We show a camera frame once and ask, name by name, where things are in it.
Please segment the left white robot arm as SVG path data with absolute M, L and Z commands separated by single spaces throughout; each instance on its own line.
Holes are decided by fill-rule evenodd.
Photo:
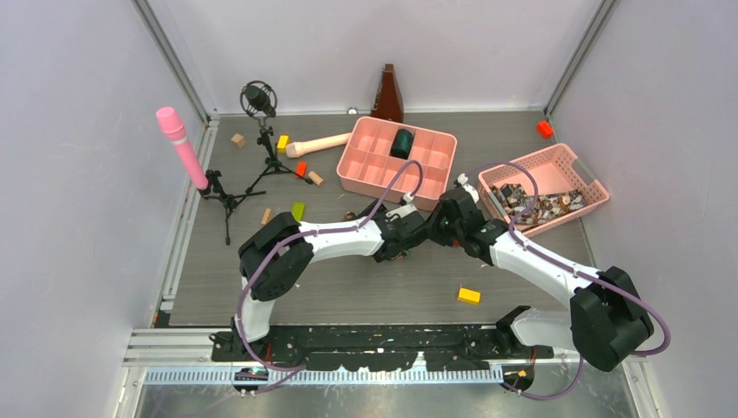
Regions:
M 275 300 L 309 265 L 346 256 L 394 260 L 427 238 L 426 220 L 412 204 L 390 210 L 373 201 L 329 224 L 297 221 L 289 212 L 276 215 L 238 249 L 242 287 L 248 292 L 238 301 L 233 348 L 248 361 L 265 353 Z

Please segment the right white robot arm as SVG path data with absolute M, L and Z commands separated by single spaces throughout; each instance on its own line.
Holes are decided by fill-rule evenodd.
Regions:
M 532 307 L 517 313 L 496 335 L 498 349 L 519 357 L 530 347 L 576 351 L 609 372 L 654 335 L 654 315 L 629 275 L 618 267 L 582 266 L 532 242 L 502 219 L 486 219 L 478 196 L 463 187 L 441 195 L 426 222 L 428 237 L 459 245 L 490 266 L 514 273 L 554 297 L 566 312 Z

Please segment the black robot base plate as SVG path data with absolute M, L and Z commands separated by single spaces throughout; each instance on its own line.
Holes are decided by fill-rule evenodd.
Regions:
M 244 344 L 236 329 L 210 334 L 215 362 L 243 362 L 236 389 L 288 384 L 505 382 L 529 388 L 547 346 L 525 347 L 490 325 L 273 326 Z

